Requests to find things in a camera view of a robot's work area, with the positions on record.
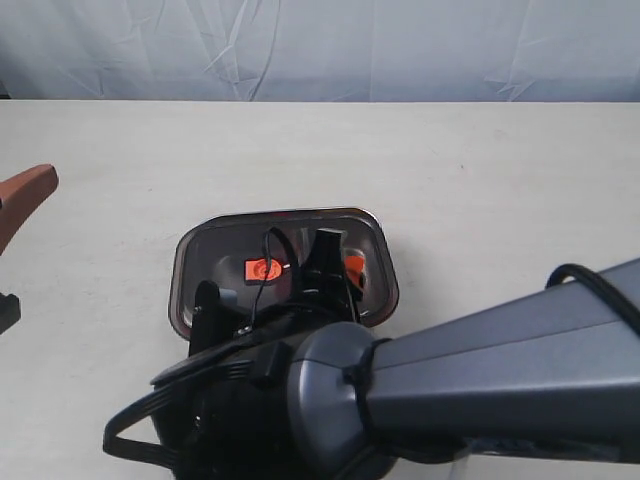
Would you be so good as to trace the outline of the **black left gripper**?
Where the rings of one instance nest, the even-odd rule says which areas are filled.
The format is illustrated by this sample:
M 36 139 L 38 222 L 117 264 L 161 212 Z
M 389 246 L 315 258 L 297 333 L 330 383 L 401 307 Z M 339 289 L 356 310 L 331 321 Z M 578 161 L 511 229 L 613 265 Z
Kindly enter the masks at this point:
M 36 165 L 1 182 L 1 253 L 58 185 L 57 171 L 51 164 Z M 19 298 L 14 294 L 0 294 L 0 334 L 20 318 Z

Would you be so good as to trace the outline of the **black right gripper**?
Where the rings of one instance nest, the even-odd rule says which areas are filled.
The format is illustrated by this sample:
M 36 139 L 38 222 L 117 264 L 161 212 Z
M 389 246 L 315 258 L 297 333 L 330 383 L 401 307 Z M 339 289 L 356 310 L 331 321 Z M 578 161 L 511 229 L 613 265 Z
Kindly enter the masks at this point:
M 320 228 L 315 233 L 311 250 L 304 262 L 298 260 L 292 242 L 277 227 L 262 236 L 262 253 L 266 273 L 271 272 L 273 256 L 270 240 L 276 238 L 282 246 L 290 266 L 290 292 L 280 306 L 318 312 L 332 321 L 358 323 L 356 287 L 365 285 L 365 259 L 359 255 L 343 254 L 342 230 Z

